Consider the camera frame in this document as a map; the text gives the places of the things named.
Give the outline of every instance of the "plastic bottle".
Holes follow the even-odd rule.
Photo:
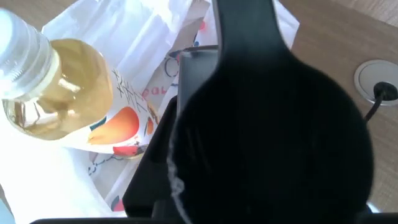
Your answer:
[[[94,48],[49,42],[5,9],[0,24],[0,98],[19,131],[98,152],[140,146],[153,133],[153,110]]]

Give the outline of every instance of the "orange fruit print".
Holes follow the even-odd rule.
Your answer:
[[[151,120],[151,118],[148,118],[147,134],[152,134],[153,132],[154,132],[154,122]]]
[[[112,119],[94,129],[90,144],[116,144],[132,138],[139,129],[139,118],[131,107],[124,107]]]

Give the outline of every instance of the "fruit illustration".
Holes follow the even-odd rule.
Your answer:
[[[114,212],[124,211],[123,202],[120,200],[119,196],[116,196],[116,198],[113,199],[111,210]]]
[[[151,120],[151,118],[148,118],[147,134],[152,134],[153,132],[154,132],[154,122]]]
[[[121,109],[107,123],[95,128],[88,137],[90,144],[115,144],[130,139],[137,134],[139,118],[130,107]]]
[[[138,146],[114,146],[113,153],[118,156],[135,156],[138,151]]]

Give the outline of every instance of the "power cord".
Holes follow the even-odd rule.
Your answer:
[[[373,117],[373,115],[376,113],[377,109],[379,109],[381,102],[383,101],[383,98],[385,95],[386,95],[386,93],[384,91],[382,91],[381,94],[376,97],[376,100],[375,100],[372,108],[369,110],[369,112],[364,117],[366,122],[368,122]]]
[[[398,99],[397,88],[393,84],[386,82],[377,83],[373,88],[373,93],[376,100],[374,101],[372,108],[364,117],[366,122],[373,117],[383,101],[392,101]]]

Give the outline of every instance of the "white plastic bag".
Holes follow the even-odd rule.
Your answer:
[[[191,0],[79,0],[43,26],[50,40],[80,39],[143,92],[171,49]]]
[[[42,32],[50,40],[89,43],[142,92],[173,46],[190,5],[189,0],[79,0]],[[16,223],[126,216],[120,199],[139,159],[92,157],[88,151],[39,141],[0,114],[0,183]]]

